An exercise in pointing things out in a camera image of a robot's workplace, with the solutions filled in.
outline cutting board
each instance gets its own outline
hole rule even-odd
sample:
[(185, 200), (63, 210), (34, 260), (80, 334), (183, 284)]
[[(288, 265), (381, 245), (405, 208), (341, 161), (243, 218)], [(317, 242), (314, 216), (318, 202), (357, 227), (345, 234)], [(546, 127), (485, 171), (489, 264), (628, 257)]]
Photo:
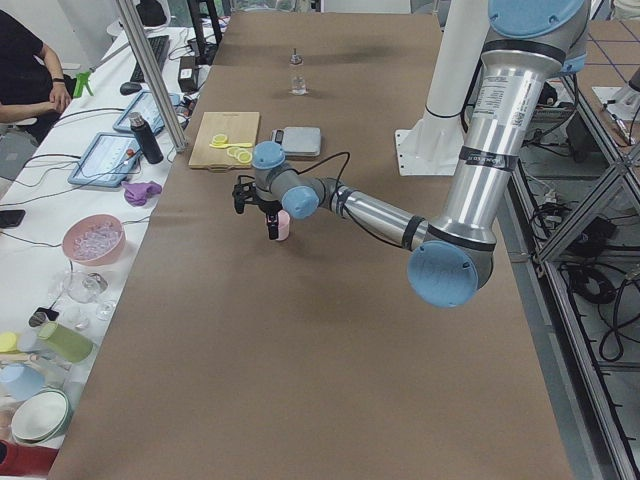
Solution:
[(259, 112), (205, 112), (200, 130), (193, 146), (189, 167), (191, 168), (251, 168), (251, 164), (239, 163), (227, 155), (227, 150), (213, 148), (209, 144), (213, 136), (224, 133), (229, 143), (250, 142), (255, 145), (258, 137)]

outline person's hand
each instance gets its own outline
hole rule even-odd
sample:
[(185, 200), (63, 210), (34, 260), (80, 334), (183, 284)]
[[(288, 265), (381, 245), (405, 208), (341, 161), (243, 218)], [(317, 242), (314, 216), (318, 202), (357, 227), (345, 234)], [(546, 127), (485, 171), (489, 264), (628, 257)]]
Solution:
[(71, 95), (67, 92), (67, 87), (64, 83), (54, 82), (51, 93), (49, 94), (49, 101), (55, 105), (55, 110), (58, 113), (62, 113), (71, 103)]

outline blue joint cap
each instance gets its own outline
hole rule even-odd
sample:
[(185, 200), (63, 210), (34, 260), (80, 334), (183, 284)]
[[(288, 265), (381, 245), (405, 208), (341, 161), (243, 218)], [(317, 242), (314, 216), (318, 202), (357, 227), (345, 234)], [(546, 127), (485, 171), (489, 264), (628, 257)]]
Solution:
[(425, 242), (411, 253), (407, 276), (415, 292), (436, 307), (462, 305), (478, 289), (478, 272), (469, 255), (441, 240)]
[(298, 185), (282, 197), (282, 208), (296, 220), (307, 218), (318, 209), (320, 199), (311, 187)]
[(260, 142), (253, 149), (253, 168), (257, 170), (271, 170), (284, 163), (284, 150), (276, 142)]
[(579, 72), (584, 68), (586, 61), (587, 61), (586, 53), (579, 55), (577, 57), (567, 58), (558, 76), (571, 75), (573, 73)]
[(507, 38), (539, 37), (567, 23), (583, 3), (584, 0), (489, 0), (489, 23)]

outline person's arm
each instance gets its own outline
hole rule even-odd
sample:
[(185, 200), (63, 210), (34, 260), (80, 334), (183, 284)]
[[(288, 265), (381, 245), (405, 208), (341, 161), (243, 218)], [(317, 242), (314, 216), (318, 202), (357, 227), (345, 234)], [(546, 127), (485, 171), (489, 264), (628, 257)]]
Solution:
[[(49, 45), (46, 43), (42, 44), (42, 50), (38, 54), (38, 57), (42, 59), (44, 66), (49, 70), (51, 78), (64, 78), (60, 59)], [(71, 103), (71, 95), (69, 95), (67, 87), (63, 82), (53, 82), (53, 87), (49, 94), (49, 101), (55, 104), (55, 109), (58, 113), (64, 112), (69, 106), (69, 103)]]
[(45, 113), (56, 111), (56, 105), (51, 102), (34, 103), (31, 105), (2, 105), (0, 103), (0, 123), (13, 123), (38, 117)]

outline keyboard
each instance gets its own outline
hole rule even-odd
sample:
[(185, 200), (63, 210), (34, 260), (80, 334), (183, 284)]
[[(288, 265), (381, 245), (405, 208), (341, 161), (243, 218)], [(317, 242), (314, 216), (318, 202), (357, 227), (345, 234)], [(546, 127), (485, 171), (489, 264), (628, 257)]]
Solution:
[[(169, 53), (169, 35), (151, 37), (151, 38), (147, 38), (147, 40), (149, 40), (149, 45), (151, 45), (151, 51), (153, 52), (153, 55), (156, 57), (156, 61), (158, 62), (160, 71), (162, 71), (164, 62), (167, 60), (167, 54)], [(139, 63), (136, 63), (136, 66), (133, 69), (133, 74), (131, 74), (131, 81), (138, 82), (138, 83), (144, 82), (144, 73), (142, 73), (142, 68), (140, 68)]]

